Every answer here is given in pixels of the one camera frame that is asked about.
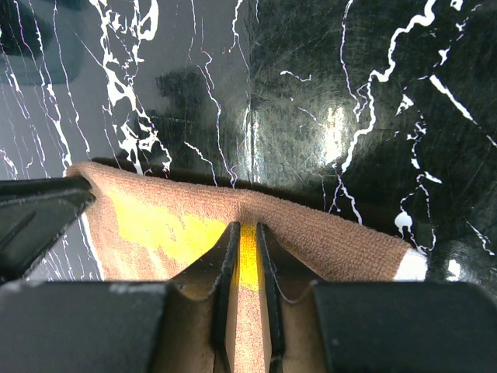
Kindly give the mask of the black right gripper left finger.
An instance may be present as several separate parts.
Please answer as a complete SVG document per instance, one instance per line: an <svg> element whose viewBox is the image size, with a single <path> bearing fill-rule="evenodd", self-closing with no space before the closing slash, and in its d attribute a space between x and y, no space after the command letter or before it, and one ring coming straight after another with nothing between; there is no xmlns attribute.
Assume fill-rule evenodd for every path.
<svg viewBox="0 0 497 373"><path fill-rule="evenodd" d="M168 281L12 281L3 372L230 372L240 226Z"/></svg>

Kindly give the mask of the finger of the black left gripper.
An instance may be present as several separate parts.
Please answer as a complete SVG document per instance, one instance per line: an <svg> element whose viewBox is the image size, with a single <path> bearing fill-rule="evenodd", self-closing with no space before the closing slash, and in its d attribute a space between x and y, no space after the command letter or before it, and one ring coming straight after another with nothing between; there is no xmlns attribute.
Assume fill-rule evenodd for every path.
<svg viewBox="0 0 497 373"><path fill-rule="evenodd" d="M24 277L94 202L81 176L1 181L1 275Z"/></svg>

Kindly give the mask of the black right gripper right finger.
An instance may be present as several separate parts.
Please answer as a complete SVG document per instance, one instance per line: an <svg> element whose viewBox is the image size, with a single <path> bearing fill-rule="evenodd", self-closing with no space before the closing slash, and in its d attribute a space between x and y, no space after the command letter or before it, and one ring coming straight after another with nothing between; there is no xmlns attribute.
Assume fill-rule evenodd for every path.
<svg viewBox="0 0 497 373"><path fill-rule="evenodd" d="M494 372L496 303L465 282L327 282L256 228L270 372Z"/></svg>

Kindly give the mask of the yellow towel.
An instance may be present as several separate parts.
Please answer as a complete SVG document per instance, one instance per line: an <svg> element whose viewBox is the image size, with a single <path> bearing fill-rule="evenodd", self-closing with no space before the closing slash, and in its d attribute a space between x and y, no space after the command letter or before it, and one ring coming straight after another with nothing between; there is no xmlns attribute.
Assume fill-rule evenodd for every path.
<svg viewBox="0 0 497 373"><path fill-rule="evenodd" d="M71 166L95 197L89 240L108 281L160 281L206 253L232 222L241 226L236 372L264 372L255 227L327 281L423 281L424 254L407 242L267 193L139 175L98 162Z"/></svg>

